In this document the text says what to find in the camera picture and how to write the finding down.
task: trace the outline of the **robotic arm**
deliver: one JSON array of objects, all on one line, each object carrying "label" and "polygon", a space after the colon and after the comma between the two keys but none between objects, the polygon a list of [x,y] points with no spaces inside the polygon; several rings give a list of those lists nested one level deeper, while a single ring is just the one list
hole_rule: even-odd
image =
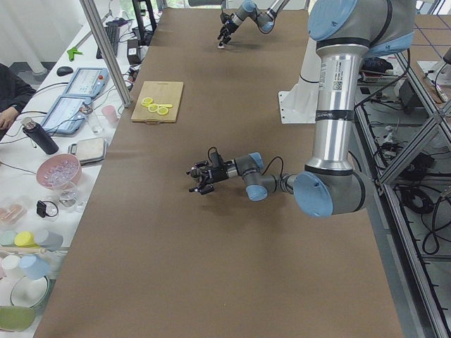
[{"label": "robotic arm", "polygon": [[224,44],[227,44],[232,38],[230,37],[246,18],[251,18],[259,28],[260,32],[268,34],[273,30],[276,17],[285,5],[290,0],[276,0],[270,8],[263,12],[257,7],[252,0],[245,0],[239,9],[232,14],[221,13],[221,22],[223,27],[218,36],[218,48],[224,48]]},{"label": "robotic arm", "polygon": [[[297,176],[264,176],[260,160],[256,160],[259,156],[252,154],[226,163],[204,162],[189,173],[200,179],[192,191],[213,191],[214,182],[239,175],[245,180],[251,200],[265,198],[265,190],[267,195],[280,188],[294,194],[299,207],[314,217],[364,208],[373,194],[373,183],[370,177],[355,172],[347,161],[359,68],[365,57],[407,49],[413,40],[414,16],[414,0],[318,0],[309,16],[309,34],[317,42],[321,70],[313,156],[305,164],[305,171]],[[234,23],[235,30],[241,22]],[[223,43],[230,41],[224,39],[230,38],[232,32],[229,27],[225,29],[227,34],[221,30],[220,35]],[[224,173],[221,179],[215,175],[217,168]],[[253,197],[257,190],[261,193],[255,195],[262,198]]]}]

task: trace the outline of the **yellow cup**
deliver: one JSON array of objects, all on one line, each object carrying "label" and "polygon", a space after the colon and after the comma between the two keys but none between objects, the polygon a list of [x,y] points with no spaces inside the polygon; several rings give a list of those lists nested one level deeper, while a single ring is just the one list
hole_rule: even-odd
[{"label": "yellow cup", "polygon": [[39,248],[39,245],[35,243],[35,236],[29,231],[19,232],[14,239],[14,244],[22,248]]}]

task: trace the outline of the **computer mouse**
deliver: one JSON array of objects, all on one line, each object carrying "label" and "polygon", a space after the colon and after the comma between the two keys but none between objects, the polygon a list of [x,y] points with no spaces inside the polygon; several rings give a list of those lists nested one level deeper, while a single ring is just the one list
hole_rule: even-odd
[{"label": "computer mouse", "polygon": [[73,69],[67,65],[64,65],[63,67],[58,68],[58,70],[56,71],[56,74],[58,76],[64,76],[67,74],[71,74],[73,73]]}]

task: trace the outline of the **black water bottle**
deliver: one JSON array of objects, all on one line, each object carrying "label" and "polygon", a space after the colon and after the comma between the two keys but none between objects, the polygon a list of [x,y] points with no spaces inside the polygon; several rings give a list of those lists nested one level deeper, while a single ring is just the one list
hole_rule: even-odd
[{"label": "black water bottle", "polygon": [[52,155],[58,151],[58,145],[51,139],[44,128],[31,118],[22,120],[23,132],[47,154]]}]

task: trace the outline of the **tablet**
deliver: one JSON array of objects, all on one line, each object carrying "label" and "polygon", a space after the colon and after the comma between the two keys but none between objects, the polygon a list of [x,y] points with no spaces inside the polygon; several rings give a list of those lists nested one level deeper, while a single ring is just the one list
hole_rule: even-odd
[{"label": "tablet", "polygon": [[63,95],[85,96],[93,99],[102,91],[108,77],[106,68],[77,68]]},{"label": "tablet", "polygon": [[80,112],[83,104],[91,104],[91,99],[83,96],[59,96],[42,121],[42,127],[50,135],[72,135],[85,122],[85,116]]}]

